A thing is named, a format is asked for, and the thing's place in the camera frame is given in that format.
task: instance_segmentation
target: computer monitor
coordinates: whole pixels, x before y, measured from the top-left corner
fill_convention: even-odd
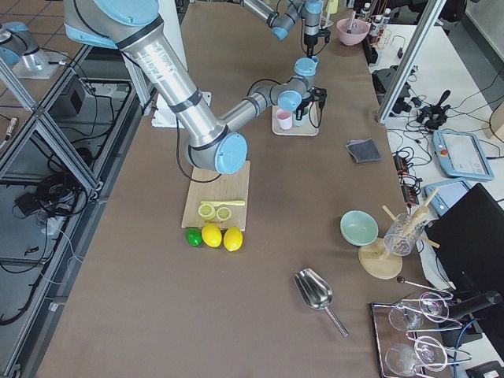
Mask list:
[[[504,209],[477,183],[426,230],[457,292],[497,291],[504,296]],[[504,304],[473,314],[504,358]]]

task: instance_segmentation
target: gray cloth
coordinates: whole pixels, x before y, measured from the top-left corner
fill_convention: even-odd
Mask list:
[[[371,138],[366,140],[351,140],[345,146],[356,163],[381,161],[381,155]]]

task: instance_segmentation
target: wall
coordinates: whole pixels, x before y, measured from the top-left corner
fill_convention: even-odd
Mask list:
[[[481,0],[476,4],[467,1],[465,12],[504,60],[504,1]]]

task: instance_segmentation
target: metal scoop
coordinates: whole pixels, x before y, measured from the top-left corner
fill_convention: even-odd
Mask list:
[[[329,303],[332,300],[332,289],[329,284],[310,268],[296,273],[294,279],[305,303],[312,309],[323,309],[343,337],[347,337],[348,331],[341,324],[338,317],[329,309]]]

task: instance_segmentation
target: lime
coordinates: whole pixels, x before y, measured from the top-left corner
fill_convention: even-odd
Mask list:
[[[186,231],[186,240],[192,246],[199,246],[203,241],[202,233],[196,228],[189,228]]]
[[[237,227],[230,227],[224,234],[224,246],[229,252],[239,250],[243,244],[243,234]]]
[[[221,229],[215,224],[206,224],[202,229],[202,238],[207,246],[217,248],[222,242]]]
[[[205,221],[209,221],[215,217],[215,208],[212,205],[200,205],[198,207],[198,215]]]
[[[227,221],[231,218],[231,210],[228,207],[220,207],[217,209],[217,219],[219,221]]]

